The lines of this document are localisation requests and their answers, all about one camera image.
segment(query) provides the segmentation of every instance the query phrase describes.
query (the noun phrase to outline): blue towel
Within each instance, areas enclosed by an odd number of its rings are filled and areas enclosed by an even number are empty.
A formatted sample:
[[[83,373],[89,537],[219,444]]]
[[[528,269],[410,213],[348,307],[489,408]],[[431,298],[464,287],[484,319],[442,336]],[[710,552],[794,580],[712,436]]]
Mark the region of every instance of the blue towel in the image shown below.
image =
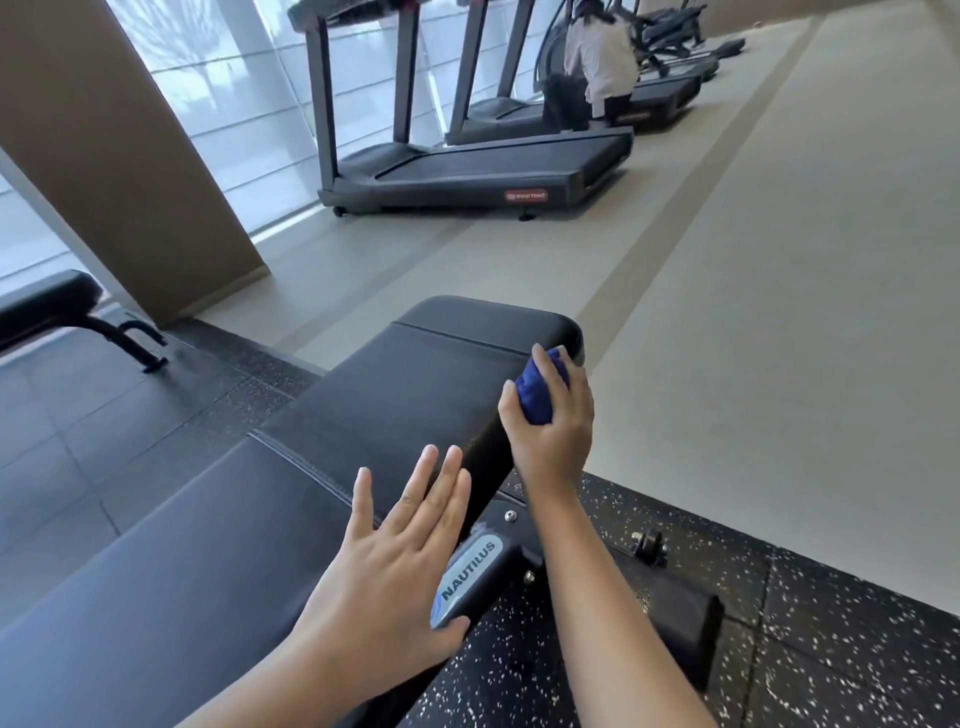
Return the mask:
[[[564,384],[570,386],[570,375],[566,372],[564,361],[560,359],[560,352],[551,349],[547,352],[550,360],[560,372]],[[553,405],[550,403],[550,391],[546,382],[540,376],[540,370],[533,357],[527,361],[523,374],[516,378],[516,393],[520,397],[520,407],[531,425],[549,425],[553,422]]]

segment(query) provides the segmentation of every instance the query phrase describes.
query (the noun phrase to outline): nautilus logo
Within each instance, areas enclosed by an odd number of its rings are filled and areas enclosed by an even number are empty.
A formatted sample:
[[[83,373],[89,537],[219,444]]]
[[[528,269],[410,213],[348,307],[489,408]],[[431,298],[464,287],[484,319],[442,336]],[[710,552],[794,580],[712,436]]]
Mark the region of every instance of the nautilus logo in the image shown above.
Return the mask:
[[[503,542],[493,535],[486,535],[473,542],[455,562],[453,562],[440,580],[440,587],[433,597],[430,609],[430,626],[436,627],[450,614],[454,605],[460,601],[473,584],[493,562],[493,557],[503,550]]]

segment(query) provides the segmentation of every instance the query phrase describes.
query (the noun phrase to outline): bench foot support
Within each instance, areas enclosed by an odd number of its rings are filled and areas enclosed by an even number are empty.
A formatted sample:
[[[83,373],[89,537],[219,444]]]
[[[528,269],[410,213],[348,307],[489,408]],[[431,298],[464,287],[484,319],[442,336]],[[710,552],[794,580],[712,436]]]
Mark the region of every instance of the bench foot support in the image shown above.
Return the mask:
[[[140,364],[143,365],[143,371],[147,374],[161,369],[167,363],[167,358],[165,356],[157,356],[153,352],[150,352],[142,347],[127,335],[128,329],[136,328],[137,330],[143,331],[145,334],[150,336],[150,338],[152,338],[158,344],[165,345],[166,339],[163,337],[163,335],[155,328],[148,324],[144,324],[142,321],[137,321],[135,319],[125,321],[120,326],[116,327],[113,324],[104,321],[103,319],[98,319],[95,316],[84,316],[80,319],[64,322],[64,325],[76,328],[87,328],[91,331],[96,331],[110,343],[116,344],[124,352],[128,353],[130,356],[140,362]]]

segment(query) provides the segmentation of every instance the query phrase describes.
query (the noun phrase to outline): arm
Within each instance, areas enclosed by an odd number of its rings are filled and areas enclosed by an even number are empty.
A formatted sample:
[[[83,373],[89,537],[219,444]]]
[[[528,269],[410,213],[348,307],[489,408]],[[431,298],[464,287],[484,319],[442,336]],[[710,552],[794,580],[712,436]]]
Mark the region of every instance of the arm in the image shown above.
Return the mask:
[[[593,400],[584,370],[566,352],[562,357],[569,389],[543,349],[534,348],[553,403],[550,425],[527,423],[510,381],[499,410],[540,533],[577,713],[585,728],[713,726],[577,498]]]
[[[372,477],[362,468],[343,545],[289,637],[179,728],[324,728],[451,657],[469,621],[434,630],[430,609],[467,513],[462,460],[450,448],[426,493],[437,462],[427,446],[376,530]]]

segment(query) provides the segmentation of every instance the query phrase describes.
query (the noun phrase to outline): hand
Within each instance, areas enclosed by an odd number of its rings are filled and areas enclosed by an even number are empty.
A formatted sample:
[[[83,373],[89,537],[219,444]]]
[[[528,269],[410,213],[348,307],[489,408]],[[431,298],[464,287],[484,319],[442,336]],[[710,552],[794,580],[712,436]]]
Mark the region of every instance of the hand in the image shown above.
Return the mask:
[[[593,394],[587,373],[570,360],[563,347],[560,347],[560,357],[570,377],[569,389],[540,344],[534,347],[533,356],[550,392],[553,422],[530,425],[520,408],[516,384],[509,380],[503,385],[497,408],[510,438],[516,469],[536,516],[542,501],[576,498],[580,473],[593,442]]]
[[[339,676],[344,713],[451,657],[467,633],[466,617],[430,628],[470,494],[463,453],[453,447],[424,497],[437,455],[432,445],[423,450],[403,496],[376,530],[372,476],[360,469],[343,545],[288,638],[315,647]]]

